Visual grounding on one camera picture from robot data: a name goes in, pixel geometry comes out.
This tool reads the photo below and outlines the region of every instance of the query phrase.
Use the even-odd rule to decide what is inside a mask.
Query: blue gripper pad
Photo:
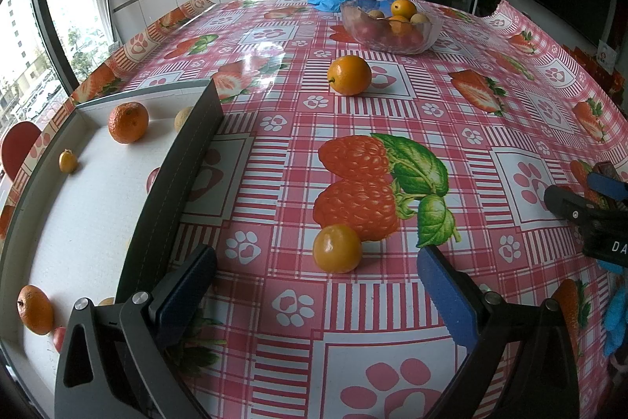
[[[590,188],[616,201],[628,199],[628,188],[623,181],[618,181],[598,172],[589,172],[586,184]]]
[[[419,249],[416,256],[416,271],[425,291],[436,305],[438,314],[443,318],[453,341],[467,347],[467,350],[471,352],[480,336],[479,311],[476,309],[477,298],[469,297],[469,283],[464,280],[466,276],[459,276],[459,273],[434,245]]]

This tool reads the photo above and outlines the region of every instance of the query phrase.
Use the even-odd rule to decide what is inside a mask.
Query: orange
[[[342,56],[327,70],[327,82],[341,95],[351,97],[371,85],[371,67],[359,56]]]
[[[416,6],[409,0],[396,0],[391,4],[391,13],[405,16],[409,20],[416,13]]]
[[[18,296],[18,313],[29,330],[45,335],[52,330],[55,314],[46,294],[37,286],[27,284]]]
[[[135,143],[148,128],[148,111],[137,101],[121,103],[109,115],[109,133],[121,144]]]
[[[316,235],[312,255],[323,272],[344,274],[359,265],[362,259],[362,242],[349,226],[331,224]]]
[[[390,25],[392,32],[399,36],[408,34],[410,31],[412,31],[410,21],[405,16],[394,15],[389,17],[388,20],[391,20]]]

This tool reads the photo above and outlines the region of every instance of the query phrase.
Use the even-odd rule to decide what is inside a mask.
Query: raspberry print
[[[395,196],[382,178],[332,183],[314,201],[314,220],[321,227],[346,224],[362,242],[377,242],[399,226]]]
[[[318,149],[318,158],[325,169],[344,179],[378,178],[389,169],[384,144],[368,135],[331,139]]]

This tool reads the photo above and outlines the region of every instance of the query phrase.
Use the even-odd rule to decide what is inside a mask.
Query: pink checkered tablecloth
[[[601,316],[609,278],[580,254],[579,236],[548,212],[542,195],[550,184],[583,193],[571,170],[576,160],[609,160],[628,177],[626,121],[575,60],[507,3],[476,18],[415,2],[445,19],[431,50],[417,56],[351,42],[339,13],[318,12],[307,0],[244,0],[187,23],[125,85],[213,76],[224,102],[226,118],[172,254],[178,264],[203,242],[219,258],[188,343],[173,355],[212,417],[422,417],[462,364],[465,349],[416,275],[417,243],[428,236],[418,227],[417,199],[385,239],[364,242],[356,271],[329,275],[313,263],[315,202],[340,181],[318,149],[371,134],[421,145],[444,165],[448,191],[437,200],[453,215],[459,241],[451,229],[431,240],[475,283],[531,305],[565,278],[588,283],[577,365],[582,417],[596,411],[607,381]],[[326,80],[332,60],[345,54],[373,71],[357,97],[335,95]],[[476,84],[491,88],[484,106],[469,100],[478,77],[492,79]],[[494,406],[515,355],[504,352],[478,417]]]

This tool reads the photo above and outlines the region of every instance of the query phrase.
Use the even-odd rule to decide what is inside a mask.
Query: small yellow fruit
[[[76,170],[78,164],[79,160],[77,156],[69,149],[64,150],[61,155],[59,155],[59,169],[61,169],[61,172],[70,174]]]
[[[412,15],[410,22],[413,24],[422,24],[423,22],[429,22],[429,18],[425,15],[425,13],[415,13]]]
[[[30,331],[45,335],[52,330],[55,314],[46,294],[37,286],[26,285],[18,296],[18,313]]]
[[[391,13],[405,16],[409,20],[416,13],[416,6],[409,0],[396,0],[391,4]]]
[[[371,67],[360,56],[349,54],[332,62],[327,70],[327,82],[341,95],[351,97],[371,85]]]
[[[360,264],[362,242],[349,226],[332,224],[322,228],[316,235],[312,256],[323,272],[344,274]]]
[[[185,109],[181,109],[177,116],[175,117],[175,131],[178,132],[183,127],[183,124],[187,120],[190,112],[192,112],[193,107],[186,107]]]

